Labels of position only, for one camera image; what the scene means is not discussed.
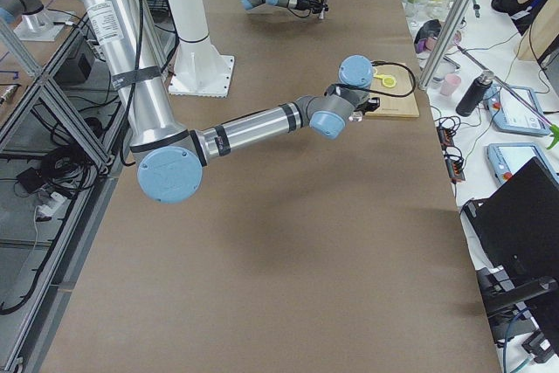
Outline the small clear glass cup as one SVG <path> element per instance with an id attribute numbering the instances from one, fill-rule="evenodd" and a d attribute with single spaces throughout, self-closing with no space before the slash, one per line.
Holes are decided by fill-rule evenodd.
<path id="1" fill-rule="evenodd" d="M 363 113 L 353 112 L 352 115 L 349 116 L 349 120 L 352 122 L 360 122 L 363 120 Z"/>

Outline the steel jigger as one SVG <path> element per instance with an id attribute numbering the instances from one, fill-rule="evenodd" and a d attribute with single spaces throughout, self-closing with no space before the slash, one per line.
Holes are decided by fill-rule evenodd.
<path id="1" fill-rule="evenodd" d="M 320 10 L 318 13 L 318 19 L 324 20 L 327 12 L 328 12 L 328 0 L 320 0 Z"/>

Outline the pink plastic cup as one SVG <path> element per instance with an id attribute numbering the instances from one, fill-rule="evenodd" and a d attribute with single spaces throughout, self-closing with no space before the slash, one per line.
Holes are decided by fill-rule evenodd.
<path id="1" fill-rule="evenodd" d="M 448 73 L 444 77 L 441 87 L 440 94 L 444 96 L 452 96 L 452 94 L 458 89 L 461 84 L 461 78 L 456 73 Z"/>

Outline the lemon slice on knife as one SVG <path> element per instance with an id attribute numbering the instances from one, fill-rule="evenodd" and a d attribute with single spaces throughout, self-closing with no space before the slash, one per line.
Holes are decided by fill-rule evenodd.
<path id="1" fill-rule="evenodd" d="M 397 85 L 397 80 L 392 75 L 384 75 L 380 77 L 383 86 L 392 88 Z"/>

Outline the wooden cutting board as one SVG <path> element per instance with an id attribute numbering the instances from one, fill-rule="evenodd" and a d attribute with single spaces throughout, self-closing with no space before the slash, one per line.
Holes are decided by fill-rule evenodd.
<path id="1" fill-rule="evenodd" d="M 371 93 L 370 97 L 379 97 L 381 106 L 365 118 L 397 117 L 397 118 L 417 118 L 419 116 L 418 105 L 414 96 L 413 83 L 411 76 L 406 68 L 391 64 L 374 64 L 374 69 L 382 74 L 392 75 L 397 80 L 397 85 L 392 88 L 383 86 L 381 80 L 373 76 L 370 85 L 371 90 L 381 92 Z"/>

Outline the black cloth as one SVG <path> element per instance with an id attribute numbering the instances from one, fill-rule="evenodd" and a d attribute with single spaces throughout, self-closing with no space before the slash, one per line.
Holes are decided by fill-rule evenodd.
<path id="1" fill-rule="evenodd" d="M 442 24 L 438 19 L 426 21 L 418 30 L 414 43 L 418 44 L 421 40 L 427 38 L 438 38 L 442 29 Z"/>

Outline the black water bottle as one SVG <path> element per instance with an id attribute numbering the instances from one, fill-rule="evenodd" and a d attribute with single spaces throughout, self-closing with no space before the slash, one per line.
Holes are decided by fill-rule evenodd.
<path id="1" fill-rule="evenodd" d="M 455 108 L 458 116 L 470 116 L 473 110 L 483 100 L 487 90 L 492 86 L 494 73 L 490 70 L 483 70 L 481 75 L 473 80 L 467 88 L 466 93 Z"/>

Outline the blue teach pendant far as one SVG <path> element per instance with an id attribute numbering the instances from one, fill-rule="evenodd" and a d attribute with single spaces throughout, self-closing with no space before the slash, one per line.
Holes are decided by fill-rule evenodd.
<path id="1" fill-rule="evenodd" d="M 483 104 L 498 131 L 538 137 L 551 134 L 549 127 L 504 87 L 492 86 L 486 92 Z"/>

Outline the blue teach pendant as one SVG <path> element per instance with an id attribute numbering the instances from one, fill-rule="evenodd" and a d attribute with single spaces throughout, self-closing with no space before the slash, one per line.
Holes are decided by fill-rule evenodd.
<path id="1" fill-rule="evenodd" d="M 498 131 L 538 137 L 551 134 L 549 127 L 504 87 L 492 86 L 486 92 L 483 104 Z"/>
<path id="2" fill-rule="evenodd" d="M 542 149 L 533 142 L 491 143 L 486 146 L 486 153 L 499 185 L 509 180 L 532 158 L 537 158 L 545 169 L 556 174 Z"/>

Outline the blue teach pendant near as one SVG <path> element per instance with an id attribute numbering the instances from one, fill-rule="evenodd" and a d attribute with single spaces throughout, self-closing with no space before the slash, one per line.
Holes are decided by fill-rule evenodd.
<path id="1" fill-rule="evenodd" d="M 532 158 L 537 158 L 545 169 L 556 174 L 542 149 L 533 142 L 491 143 L 486 146 L 486 153 L 499 185 L 509 180 Z"/>

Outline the metal rod green tip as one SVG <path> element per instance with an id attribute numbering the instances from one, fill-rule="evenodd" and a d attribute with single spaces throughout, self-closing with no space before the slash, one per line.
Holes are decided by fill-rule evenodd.
<path id="1" fill-rule="evenodd" d="M 457 49 L 464 54 L 467 58 L 469 58 L 476 66 L 478 66 L 482 70 L 488 70 L 488 67 L 483 65 L 479 62 L 470 52 L 467 51 L 464 47 L 460 45 L 456 45 Z M 494 79 L 497 81 L 502 88 L 508 91 L 515 99 L 517 99 L 526 109 L 528 109 L 532 114 L 535 115 L 538 121 L 540 121 L 544 126 L 549 128 L 550 135 L 552 137 L 551 143 L 547 146 L 548 150 L 551 150 L 559 141 L 558 138 L 558 126 L 552 123 L 542 111 L 539 111 L 535 106 L 532 106 L 529 102 L 524 100 L 508 83 L 504 80 L 500 79 L 498 76 L 494 76 Z"/>

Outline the black laptop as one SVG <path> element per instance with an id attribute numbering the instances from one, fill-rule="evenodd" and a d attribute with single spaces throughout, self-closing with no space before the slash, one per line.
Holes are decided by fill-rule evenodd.
<path id="1" fill-rule="evenodd" d="M 528 160 L 490 197 L 466 201 L 461 213 L 484 267 L 514 280 L 558 279 L 558 180 L 541 160 Z"/>

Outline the aluminium frame post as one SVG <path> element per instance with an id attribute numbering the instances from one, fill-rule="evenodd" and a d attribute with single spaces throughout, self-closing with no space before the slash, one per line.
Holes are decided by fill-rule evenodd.
<path id="1" fill-rule="evenodd" d="M 459 28 L 459 24 L 465 17 L 466 10 L 472 0 L 455 0 L 447 17 L 445 23 L 442 25 L 441 32 L 434 49 L 431 51 L 427 59 L 424 69 L 419 78 L 418 87 L 420 90 L 425 91 L 434 76 L 442 58 L 444 57 L 447 48 L 453 44 L 454 36 Z"/>

